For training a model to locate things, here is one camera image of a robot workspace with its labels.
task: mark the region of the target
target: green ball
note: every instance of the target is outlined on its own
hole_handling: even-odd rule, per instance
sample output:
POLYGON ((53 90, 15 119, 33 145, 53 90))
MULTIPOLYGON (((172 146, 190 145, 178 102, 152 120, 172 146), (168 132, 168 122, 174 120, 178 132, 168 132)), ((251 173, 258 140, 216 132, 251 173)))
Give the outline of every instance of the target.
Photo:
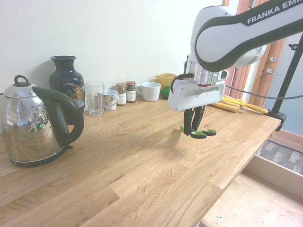
POLYGON ((160 93, 163 96, 163 98, 168 99, 169 98, 169 91, 170 91, 170 87, 165 87, 165 88, 162 89, 162 91, 160 93))

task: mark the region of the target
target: metal pole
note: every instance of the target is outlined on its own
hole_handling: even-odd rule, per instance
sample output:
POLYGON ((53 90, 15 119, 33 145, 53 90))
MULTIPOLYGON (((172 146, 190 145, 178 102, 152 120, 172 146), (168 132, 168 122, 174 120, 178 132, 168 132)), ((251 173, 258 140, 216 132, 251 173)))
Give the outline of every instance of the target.
MULTIPOLYGON (((301 35, 299 44, 298 45, 294 44, 292 46, 292 50, 295 51, 294 56, 292 58, 292 61, 290 62, 290 65, 288 67, 288 70, 287 70, 287 73, 285 75, 284 81, 283 81, 282 86, 280 88, 280 91, 279 91, 279 94, 278 94, 279 98, 280 97, 285 97, 286 92, 288 90, 288 87, 290 85, 290 82, 293 78, 294 72, 295 72, 295 70, 298 66, 298 63, 300 61, 300 58, 302 56, 302 53, 303 53, 303 34, 301 35)), ((270 111, 270 113, 278 115, 282 102, 283 102, 283 100, 276 100, 275 105, 274 105, 273 109, 270 111)))

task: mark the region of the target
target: black cable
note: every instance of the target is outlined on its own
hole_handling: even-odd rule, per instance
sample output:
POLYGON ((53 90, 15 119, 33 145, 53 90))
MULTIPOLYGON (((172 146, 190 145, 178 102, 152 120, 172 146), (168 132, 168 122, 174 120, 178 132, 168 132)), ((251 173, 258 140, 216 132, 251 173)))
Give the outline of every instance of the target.
POLYGON ((177 79, 192 78, 192 77, 195 77, 194 73, 180 74, 179 76, 174 78, 171 85, 170 85, 171 92, 174 94, 173 87, 174 87, 174 83, 177 79))
POLYGON ((240 89, 228 86, 228 85, 225 85, 225 86, 230 88, 230 89, 236 90, 236 91, 240 91, 240 92, 244 92, 244 93, 247 93, 247 94, 250 94, 250 95, 258 96, 258 97, 261 97, 261 98, 268 98, 268 99, 285 100, 285 99, 295 99, 295 98, 302 98, 303 97, 303 95, 293 96, 293 97, 286 97, 286 98, 285 97, 284 98, 268 97, 268 96, 262 96, 262 95, 259 95, 259 94, 256 94, 256 93, 252 93, 252 92, 249 92, 249 91, 243 91, 243 90, 240 90, 240 89))

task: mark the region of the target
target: yellow object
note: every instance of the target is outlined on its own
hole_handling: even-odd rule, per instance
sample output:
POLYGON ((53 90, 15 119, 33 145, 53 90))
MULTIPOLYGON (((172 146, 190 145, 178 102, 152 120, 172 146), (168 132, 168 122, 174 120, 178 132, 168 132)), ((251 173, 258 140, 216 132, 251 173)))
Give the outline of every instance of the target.
POLYGON ((228 99, 231 99, 231 100, 235 100, 235 101, 238 101, 240 103, 246 103, 246 101, 244 99, 237 99, 237 98, 232 98, 232 97, 229 97, 229 96, 226 96, 226 95, 223 95, 224 98, 228 98, 228 99))
POLYGON ((225 100, 225 101, 228 101, 228 102, 231 102, 231 103, 235 103, 237 105, 244 106, 244 107, 247 107, 249 109, 252 109, 252 110, 255 110, 255 111, 258 111, 258 112, 261 112, 261 113, 265 113, 265 114, 268 113, 267 109, 256 106, 256 105, 239 102, 237 100, 234 100, 234 99, 231 99, 231 98, 226 98, 226 97, 222 97, 222 100, 225 100))
POLYGON ((170 87, 172 81, 176 77, 176 74, 172 73, 161 73, 159 77, 155 77, 152 79, 153 82, 157 82, 161 84, 161 90, 165 87, 170 87))
POLYGON ((222 102, 213 103, 212 105, 215 106, 215 107, 218 107, 220 109, 229 110, 229 111, 234 112, 234 113, 236 113, 238 110, 240 110, 239 107, 236 107, 234 105, 225 104, 225 103, 222 103, 222 102))

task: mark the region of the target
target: floor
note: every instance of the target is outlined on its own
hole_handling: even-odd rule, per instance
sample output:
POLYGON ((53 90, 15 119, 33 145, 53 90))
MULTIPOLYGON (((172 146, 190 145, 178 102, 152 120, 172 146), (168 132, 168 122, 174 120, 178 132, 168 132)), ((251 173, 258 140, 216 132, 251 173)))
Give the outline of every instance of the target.
POLYGON ((258 155, 303 175, 303 153, 301 152, 268 140, 258 155))

